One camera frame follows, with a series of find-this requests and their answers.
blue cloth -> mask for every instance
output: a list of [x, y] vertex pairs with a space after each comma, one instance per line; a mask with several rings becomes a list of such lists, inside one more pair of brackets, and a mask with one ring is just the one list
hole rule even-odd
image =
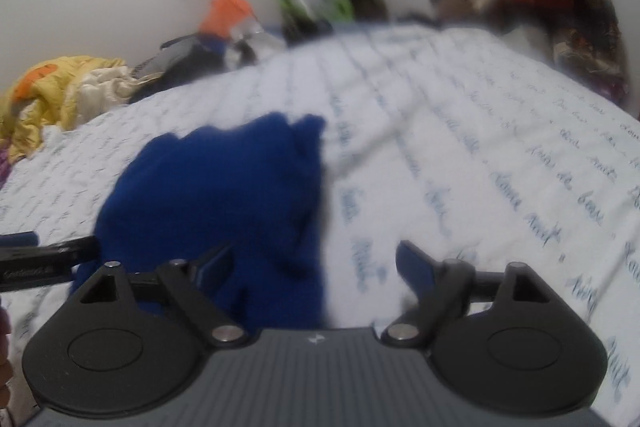
[[[98, 215], [102, 261], [129, 272], [196, 259], [222, 242], [234, 270], [213, 298], [250, 331], [321, 326], [318, 210], [324, 120], [269, 114], [232, 130], [159, 136]], [[74, 289], [97, 269], [82, 265]]]

bedding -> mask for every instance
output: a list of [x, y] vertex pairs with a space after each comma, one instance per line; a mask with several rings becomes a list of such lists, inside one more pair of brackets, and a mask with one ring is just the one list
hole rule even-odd
[[120, 58], [59, 57], [31, 68], [0, 96], [0, 142], [9, 143], [9, 162], [30, 156], [42, 145], [42, 129], [76, 123], [76, 96], [84, 76], [124, 66]]
[[144, 81], [132, 78], [126, 66], [90, 71], [76, 89], [76, 119], [70, 128], [126, 104], [141, 85]]
[[9, 145], [0, 144], [0, 188], [11, 174], [11, 163], [9, 163]]
[[[401, 239], [482, 270], [524, 261], [607, 347], [595, 410], [618, 427], [639, 422], [640, 124], [481, 30], [337, 35], [70, 132], [48, 127], [43, 149], [0, 190], [0, 233], [36, 230], [43, 244], [89, 235], [153, 137], [274, 110], [327, 121], [321, 248], [331, 327], [381, 326], [407, 306], [394, 266]], [[2, 296], [14, 363], [67, 291]]]

